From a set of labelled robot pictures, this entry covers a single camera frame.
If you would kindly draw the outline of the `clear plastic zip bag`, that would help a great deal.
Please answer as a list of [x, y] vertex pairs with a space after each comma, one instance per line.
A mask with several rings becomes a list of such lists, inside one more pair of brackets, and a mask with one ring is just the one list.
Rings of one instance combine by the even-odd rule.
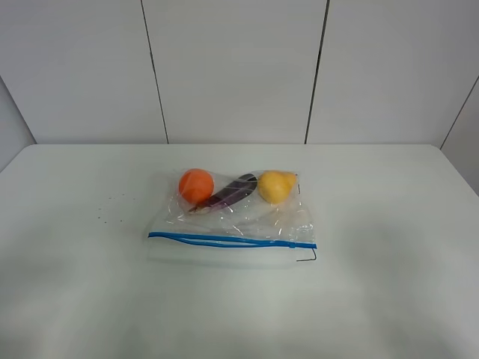
[[[230, 207], [190, 214], [196, 204], [186, 202], [178, 192], [186, 171], [165, 174], [162, 179], [159, 208], [147, 225], [149, 260], [222, 268], [281, 268], [299, 263], [296, 255], [302, 249], [314, 248], [317, 252], [314, 222], [302, 199], [297, 173], [293, 172], [297, 181], [290, 196], [280, 204], [267, 203], [256, 188]], [[244, 174], [254, 174], [258, 181], [265, 171], [283, 170]], [[213, 194], [244, 175], [207, 172], [214, 180]]]

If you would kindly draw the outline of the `purple eggplant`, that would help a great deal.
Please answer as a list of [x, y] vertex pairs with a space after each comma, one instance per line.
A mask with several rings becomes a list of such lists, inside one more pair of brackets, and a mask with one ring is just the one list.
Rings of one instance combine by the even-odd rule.
[[207, 214], [230, 207], [250, 196], [257, 188], [257, 177], [254, 174], [244, 174], [224, 188], [193, 206], [188, 213]]

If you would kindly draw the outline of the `orange fruit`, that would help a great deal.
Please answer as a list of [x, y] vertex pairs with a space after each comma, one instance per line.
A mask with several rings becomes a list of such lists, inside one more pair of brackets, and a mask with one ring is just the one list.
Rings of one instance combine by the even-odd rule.
[[190, 204], [198, 204], [213, 194], [214, 180], [212, 175], [202, 169], [187, 170], [180, 178], [178, 192]]

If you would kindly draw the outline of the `black corner mark on table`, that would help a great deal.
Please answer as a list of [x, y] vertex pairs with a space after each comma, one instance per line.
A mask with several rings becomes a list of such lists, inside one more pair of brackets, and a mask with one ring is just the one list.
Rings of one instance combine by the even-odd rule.
[[314, 248], [302, 249], [296, 255], [296, 261], [299, 263], [312, 262], [317, 259], [317, 252]]

